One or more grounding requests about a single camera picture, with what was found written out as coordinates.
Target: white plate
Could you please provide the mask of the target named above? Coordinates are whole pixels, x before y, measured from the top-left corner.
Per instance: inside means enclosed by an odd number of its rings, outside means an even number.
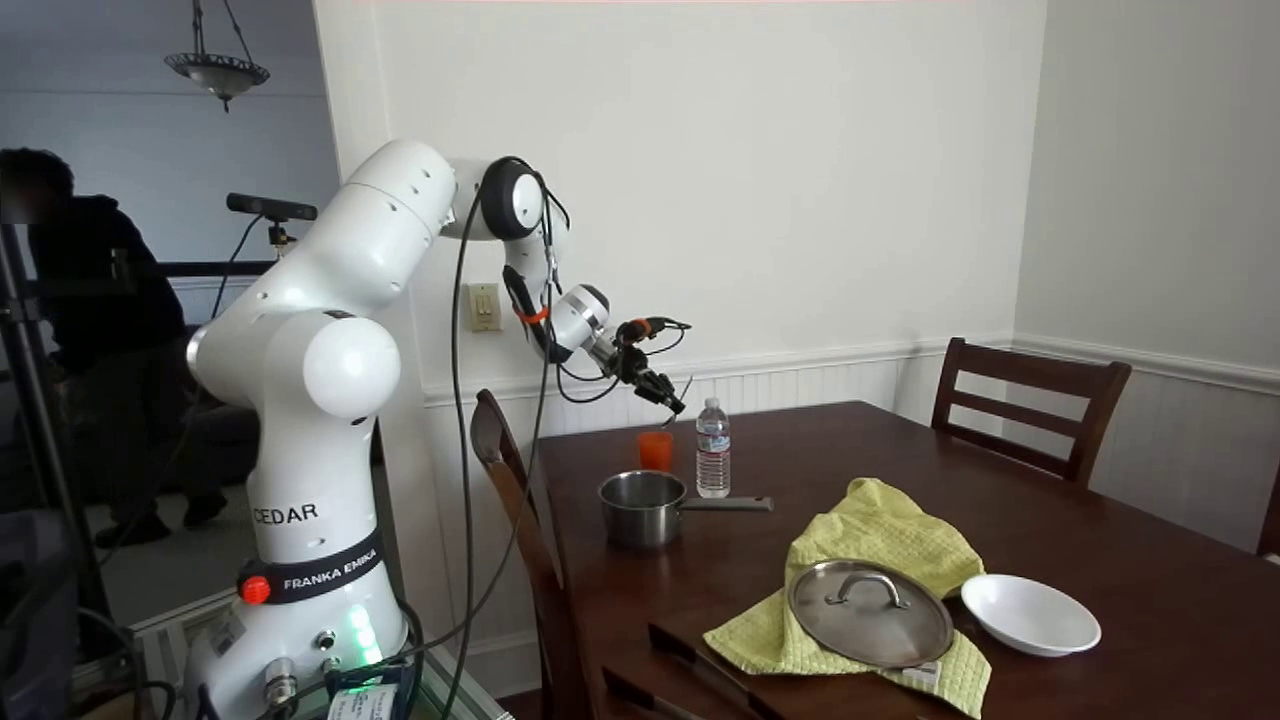
[[[1030,575],[974,575],[959,602],[999,645],[1030,655],[1072,655],[1104,640],[1078,598]]]

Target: dark wooden table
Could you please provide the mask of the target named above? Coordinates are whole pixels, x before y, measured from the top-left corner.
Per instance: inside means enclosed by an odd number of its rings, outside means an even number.
[[[990,574],[1050,582],[1101,617],[1101,648],[1034,659],[990,640],[963,605],[949,602],[957,630],[997,669],[984,716],[1280,716],[1280,567],[867,406],[731,418],[731,436],[735,492],[771,498],[776,510],[683,513],[680,545],[649,555],[608,548],[595,506],[595,483],[636,464],[636,427],[539,443],[599,716],[633,716],[608,699],[599,665],[706,716],[731,716],[735,706],[658,655],[643,630],[666,622],[701,637],[776,594],[789,539],[814,513],[832,510],[851,478],[886,478],[924,513],[953,521]],[[693,478],[690,423],[680,478]],[[748,686],[783,716],[953,716],[877,677]]]

